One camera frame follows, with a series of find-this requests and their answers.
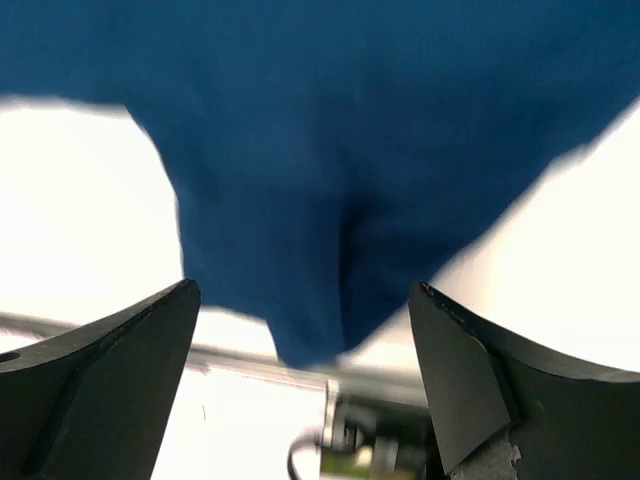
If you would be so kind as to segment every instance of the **blue cloth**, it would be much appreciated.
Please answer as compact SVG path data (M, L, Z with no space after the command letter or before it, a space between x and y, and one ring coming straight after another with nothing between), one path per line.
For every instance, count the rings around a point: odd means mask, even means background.
M637 1L0 3L0 94L125 105L186 275L293 366L357 346L639 91Z

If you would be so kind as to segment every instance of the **metal bar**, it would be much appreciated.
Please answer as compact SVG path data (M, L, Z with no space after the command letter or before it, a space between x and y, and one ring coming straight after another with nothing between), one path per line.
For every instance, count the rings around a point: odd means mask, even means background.
M28 333L42 338L60 335L76 325L23 315L0 314L0 328ZM328 382L340 390L398 403L426 406L427 399L420 379L398 372L385 372L356 366L327 366L314 370L296 370L271 356L248 354L193 344L187 366L197 369L221 368L240 375L267 381L324 389Z

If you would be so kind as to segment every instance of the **bright background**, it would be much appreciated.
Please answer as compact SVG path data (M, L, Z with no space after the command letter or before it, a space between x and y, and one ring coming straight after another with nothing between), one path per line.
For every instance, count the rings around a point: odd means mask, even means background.
M437 285L552 348L640 371L639 134L630 111L597 146L559 161ZM124 112L0 108L0 311L82 324L177 281L174 212L157 153ZM274 353L264 325L228 312L204 312L195 341ZM347 361L417 374L406 315ZM187 373L156 477L216 478L228 467L224 478L284 478L286 444L321 421L322 400L215 369ZM218 414L200 420L203 405ZM225 460L231 447L213 439L239 432L262 460ZM187 437L189 447L178 440Z

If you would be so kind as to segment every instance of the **blue fabric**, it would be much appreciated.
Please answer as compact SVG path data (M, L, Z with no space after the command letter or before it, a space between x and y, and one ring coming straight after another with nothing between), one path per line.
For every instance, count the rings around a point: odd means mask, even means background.
M3 0L0 93L125 105L204 302L265 318L307 366L634 101L639 19L626 0Z

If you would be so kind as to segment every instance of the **white surface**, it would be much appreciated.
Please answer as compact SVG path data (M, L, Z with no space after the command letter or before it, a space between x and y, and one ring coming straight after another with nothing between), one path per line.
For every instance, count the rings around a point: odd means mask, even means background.
M437 285L541 343L640 370L639 122L551 172ZM122 112L0 112L0 310L84 323L172 283L173 214L152 144ZM406 318L382 337L351 361L415 372ZM196 341L273 353L264 326L219 312L203 315Z

